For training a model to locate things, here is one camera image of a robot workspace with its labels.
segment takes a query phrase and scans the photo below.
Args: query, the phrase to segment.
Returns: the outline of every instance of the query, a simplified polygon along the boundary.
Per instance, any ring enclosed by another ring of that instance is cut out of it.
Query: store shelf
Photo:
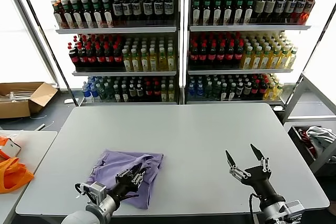
[[[174,33],[175,31],[176,26],[84,28],[84,29],[56,30],[58,34],[138,34],[138,33]]]
[[[308,30],[311,26],[296,25],[230,25],[230,26],[190,26],[190,31],[281,31]]]
[[[175,76],[176,71],[161,72],[73,72],[73,76]]]
[[[188,74],[250,74],[250,73],[290,73],[292,69],[226,69],[188,70]]]

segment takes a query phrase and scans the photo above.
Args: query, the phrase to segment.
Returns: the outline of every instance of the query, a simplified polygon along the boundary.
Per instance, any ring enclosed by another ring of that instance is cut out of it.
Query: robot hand
[[[283,196],[277,194],[269,182],[271,169],[269,158],[265,158],[260,150],[251,144],[251,148],[260,161],[259,166],[248,168],[245,171],[236,166],[228,151],[226,152],[227,162],[230,166],[230,173],[242,184],[251,186],[257,195],[250,195],[250,214],[252,215],[252,196],[260,199],[260,210],[264,212],[267,224],[297,224],[300,223],[304,207],[300,201],[286,203]]]
[[[108,224],[122,200],[139,196],[127,194],[138,191],[145,171],[146,168],[142,167],[142,163],[122,171],[116,175],[116,184],[110,190],[97,182],[92,185],[75,184],[75,189],[80,195],[87,195],[90,202],[85,211],[77,211],[68,215],[62,224]]]

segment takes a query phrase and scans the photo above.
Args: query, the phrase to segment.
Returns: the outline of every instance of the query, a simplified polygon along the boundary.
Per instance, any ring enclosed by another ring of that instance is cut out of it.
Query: floor
[[[71,110],[75,107],[74,104],[64,104],[64,99],[69,99],[70,95],[67,93],[58,93],[54,98],[49,102],[49,104],[37,115],[31,116],[30,118],[22,118],[22,119],[9,119],[9,120],[0,120],[0,128],[4,130],[35,130],[41,124],[45,124],[46,128],[44,130],[48,131],[58,131],[62,128],[65,120],[69,116]],[[316,112],[319,114],[330,114],[332,113],[328,110],[328,108],[321,103],[312,93],[305,93],[300,99],[298,105],[293,111],[292,115],[316,115]],[[296,125],[305,125],[308,123],[296,123]],[[309,125],[313,124],[322,124],[324,127],[328,127],[336,132],[336,122],[312,122]],[[290,127],[294,124],[286,123],[284,128],[289,130]],[[322,188],[324,189],[327,196],[335,197],[336,194],[336,178],[333,180],[323,180],[318,179]],[[62,219],[56,219],[55,223],[61,223]],[[151,223],[160,223],[160,224],[168,224],[172,221],[177,222],[176,224],[198,224],[199,223],[213,223],[213,224],[250,224],[250,220],[247,215],[235,215],[235,216],[217,216],[217,217],[170,217],[170,218],[126,218],[126,219],[114,219],[115,222],[122,222],[123,224],[128,224],[125,222],[134,221],[142,222],[146,224]],[[307,211],[304,213],[302,218],[303,224],[315,224],[317,222],[323,222],[323,224],[335,224],[336,216],[330,214],[327,210],[318,210],[318,211]],[[17,215],[12,224],[47,224],[46,220],[37,217],[22,217]]]

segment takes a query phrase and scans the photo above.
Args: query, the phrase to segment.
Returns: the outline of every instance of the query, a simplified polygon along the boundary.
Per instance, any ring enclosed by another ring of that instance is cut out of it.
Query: cardboard box
[[[0,94],[26,89],[35,90],[29,100],[19,102],[0,102],[0,119],[22,118],[39,112],[57,93],[57,89],[45,82],[0,83]]]

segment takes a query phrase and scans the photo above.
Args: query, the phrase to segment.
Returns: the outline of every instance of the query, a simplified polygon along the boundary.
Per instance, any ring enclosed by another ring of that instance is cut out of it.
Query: white shelf
[[[230,25],[230,26],[190,26],[190,31],[281,31],[308,30],[311,26],[296,25]]]
[[[73,72],[73,76],[175,76],[176,71],[161,72]]]
[[[290,73],[292,69],[226,69],[188,70],[188,74],[250,74],[250,73]]]
[[[84,29],[56,30],[58,34],[138,34],[138,33],[173,33],[175,31],[176,26],[84,28]]]

